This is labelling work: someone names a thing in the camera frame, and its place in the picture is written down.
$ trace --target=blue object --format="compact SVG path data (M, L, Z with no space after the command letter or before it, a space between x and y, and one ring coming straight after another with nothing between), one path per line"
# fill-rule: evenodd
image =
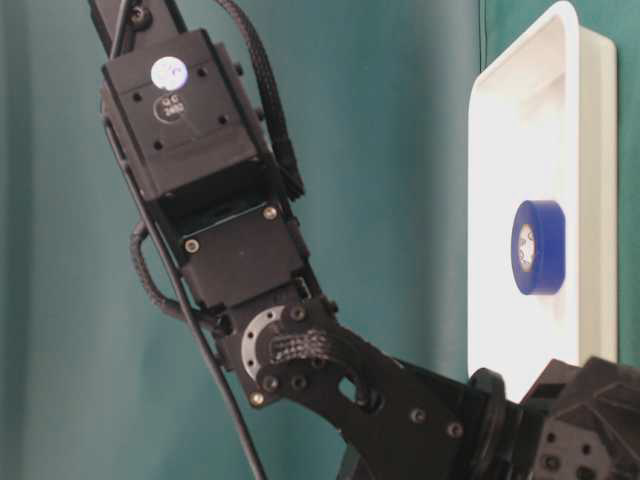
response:
M511 232L511 266L525 295L553 295L565 276L564 213L553 201L523 202Z

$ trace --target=white container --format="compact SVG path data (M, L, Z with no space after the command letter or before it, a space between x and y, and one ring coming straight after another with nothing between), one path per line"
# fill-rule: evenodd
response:
M616 50L554 4L476 79L469 107L469 370L518 401L555 358L617 359ZM511 231L525 200L565 221L565 280L523 295Z

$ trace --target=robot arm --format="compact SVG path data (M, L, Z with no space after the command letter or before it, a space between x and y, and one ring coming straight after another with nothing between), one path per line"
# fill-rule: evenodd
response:
M637 371L552 363L516 405L497 374L448 380L338 323L291 208L304 188L264 48L246 15L217 1L247 40L270 142L241 69L205 31L187 31L173 0L90 0L110 54L107 137L142 218L134 265L152 301L192 327L217 380L223 366L254 408L287 398L329 421L348 445L344 480L639 480ZM146 269L147 235L179 302Z

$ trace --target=green fabric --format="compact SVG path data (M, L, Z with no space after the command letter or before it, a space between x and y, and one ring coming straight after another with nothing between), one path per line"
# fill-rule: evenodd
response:
M551 0L482 0L484 66L493 61L536 18ZM618 281L620 360L640 366L640 44L636 0L574 0L580 23L615 42L618 49Z
M179 4L249 70L226 14ZM341 321L464 378L477 4L241 4L271 54L309 191L295 209ZM189 332L130 266L136 215L98 119L105 55L86 2L5 1L0 27L0 477L250 478ZM270 478L334 477L337 432L241 400Z

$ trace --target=bolt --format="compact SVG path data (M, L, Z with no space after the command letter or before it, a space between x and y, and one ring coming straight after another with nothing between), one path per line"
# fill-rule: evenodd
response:
M414 408L413 410L411 410L409 418L416 425L420 425L427 421L427 412L425 412L421 408Z
M296 322L301 322L304 320L304 317L307 316L307 312L305 312L304 308L300 305L297 305L291 309L291 318Z
M545 455L542 458L542 465L544 466L545 470L548 470L550 472L557 472L558 470L560 470L561 463L560 459L555 455Z
M249 402L251 403L251 405L253 405L254 407L261 407L262 404L264 403L264 395L261 394L260 392L253 392L250 396L249 396Z
M262 388L269 393L275 392L280 386L280 382L276 377L272 377L271 375L264 377L262 381Z
M198 250L200 250L200 243L195 238L190 238L184 242L184 249L187 253L198 253Z
M307 379L302 375L295 375L291 379L291 388L293 388L296 392L300 392L307 388Z
M152 21L153 17L151 15L151 11L147 7L133 7L131 23L136 31L146 30L151 26Z
M451 438L461 438L464 435L464 427L459 422L451 422L447 427L447 435Z
M276 210L275 207L267 207L262 212L262 215L267 220L275 220L278 217L278 210Z

